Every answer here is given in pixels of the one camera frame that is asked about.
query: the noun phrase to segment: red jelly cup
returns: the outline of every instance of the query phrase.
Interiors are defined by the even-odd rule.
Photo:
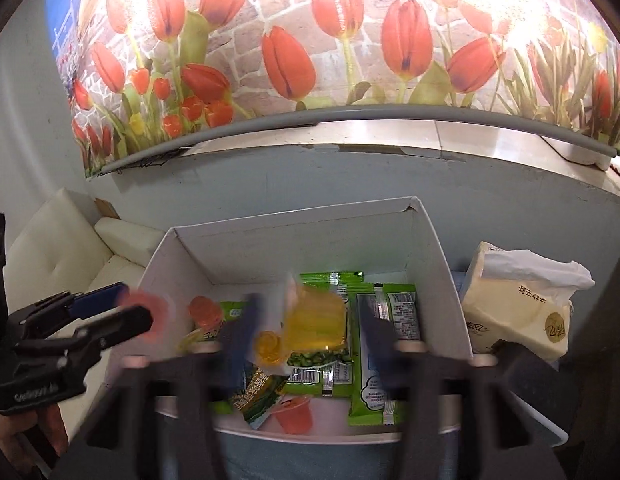
[[[293,397],[276,404],[272,414],[287,434],[306,434],[312,429],[310,397]]]
[[[188,305],[188,312],[195,324],[204,332],[218,328],[224,318],[219,304],[203,296],[192,299]]]

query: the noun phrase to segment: white leather sofa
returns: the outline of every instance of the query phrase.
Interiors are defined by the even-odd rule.
[[[14,312],[65,290],[89,292],[117,282],[137,286],[164,234],[112,218],[101,218],[92,227],[61,189],[37,211],[7,251],[8,309]],[[75,321],[56,336],[70,336],[83,323]],[[60,404],[70,437],[103,382],[109,355],[104,352],[86,375],[86,393]]]

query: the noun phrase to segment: yellow flower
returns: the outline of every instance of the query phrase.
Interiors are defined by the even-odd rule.
[[[596,23],[588,23],[588,39],[597,54],[601,54],[608,46],[606,33]]]
[[[143,134],[146,129],[146,124],[141,114],[133,114],[132,117],[130,117],[130,129],[132,129],[135,135]]]

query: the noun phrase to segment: gold circular logo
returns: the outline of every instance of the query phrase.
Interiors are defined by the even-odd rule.
[[[565,337],[564,318],[558,312],[553,312],[546,319],[546,335],[552,343],[558,343]]]

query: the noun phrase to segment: beige tissue package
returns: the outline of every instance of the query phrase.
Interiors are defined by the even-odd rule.
[[[593,285],[588,270],[575,262],[481,242],[460,293],[472,350],[489,352],[503,339],[547,361],[558,359],[568,350],[569,298]]]

